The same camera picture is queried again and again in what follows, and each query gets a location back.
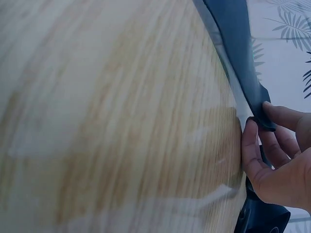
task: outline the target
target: light wood panel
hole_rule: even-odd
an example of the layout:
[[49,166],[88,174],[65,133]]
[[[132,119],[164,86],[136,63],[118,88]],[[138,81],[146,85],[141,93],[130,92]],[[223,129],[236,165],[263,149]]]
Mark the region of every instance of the light wood panel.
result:
[[1,232],[232,232],[240,136],[191,0],[0,1]]

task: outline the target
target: leaf print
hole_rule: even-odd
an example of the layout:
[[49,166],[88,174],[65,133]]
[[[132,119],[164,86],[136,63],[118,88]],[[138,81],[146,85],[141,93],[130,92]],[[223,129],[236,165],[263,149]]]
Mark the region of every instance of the leaf print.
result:
[[262,44],[256,44],[256,39],[252,39],[252,47],[253,47],[253,58],[254,58],[254,66],[255,69],[256,67],[264,64],[264,62],[260,62],[258,61],[259,58],[261,58],[264,54],[261,53],[261,51],[263,51],[263,48],[261,48]]
[[309,12],[311,11],[310,0],[266,0],[267,3],[272,4],[285,12]]
[[281,31],[281,39],[286,39],[286,42],[292,41],[296,48],[302,51],[305,49],[311,51],[311,20],[302,18],[291,12],[285,12],[278,7],[278,16],[281,21],[270,18],[265,18],[271,21],[280,23],[281,25],[274,28],[273,31]]
[[306,82],[305,86],[306,88],[303,90],[304,93],[307,95],[305,96],[305,99],[311,96],[311,70],[309,70],[307,73],[303,75],[303,82]]

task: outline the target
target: finger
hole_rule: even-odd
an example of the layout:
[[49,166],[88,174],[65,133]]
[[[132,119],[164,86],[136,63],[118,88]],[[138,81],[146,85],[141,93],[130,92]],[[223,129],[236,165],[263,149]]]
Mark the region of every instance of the finger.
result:
[[290,161],[286,153],[281,149],[273,132],[259,129],[259,137],[267,159],[275,168],[279,168]]
[[276,127],[275,135],[281,149],[291,159],[293,159],[296,155],[299,155],[301,153],[296,138],[291,134],[291,132],[288,129],[278,125]]
[[258,180],[272,171],[262,161],[257,141],[258,126],[253,120],[248,120],[242,135],[242,165],[253,186],[258,185]]
[[297,157],[258,181],[259,185],[254,186],[258,197],[266,203],[302,208],[305,183],[301,178],[301,158]]
[[296,131],[298,122],[305,113],[298,112],[282,106],[273,106],[269,102],[264,102],[262,105],[265,113],[277,125],[283,126],[292,131]]

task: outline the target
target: hand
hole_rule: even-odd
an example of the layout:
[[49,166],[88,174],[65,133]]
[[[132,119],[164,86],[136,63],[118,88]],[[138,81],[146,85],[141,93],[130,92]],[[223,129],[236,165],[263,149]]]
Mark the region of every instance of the hand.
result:
[[[263,109],[277,124],[276,132],[258,129],[254,121],[247,121],[242,135],[245,173],[262,201],[311,212],[311,114],[267,102]],[[287,129],[296,132],[297,140]],[[275,170],[262,161],[258,136]]]

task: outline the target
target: black plastic piece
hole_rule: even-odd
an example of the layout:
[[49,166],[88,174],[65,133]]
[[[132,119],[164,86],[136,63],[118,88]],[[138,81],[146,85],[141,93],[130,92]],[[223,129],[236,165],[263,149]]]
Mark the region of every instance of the black plastic piece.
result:
[[269,93],[257,79],[246,0],[193,0],[230,81],[232,68],[255,120],[265,130],[276,126],[262,109]]
[[[262,146],[260,146],[260,152],[262,160],[267,161]],[[284,232],[291,213],[284,206],[262,202],[254,192],[248,178],[246,178],[246,193],[246,201],[240,211],[234,233]]]

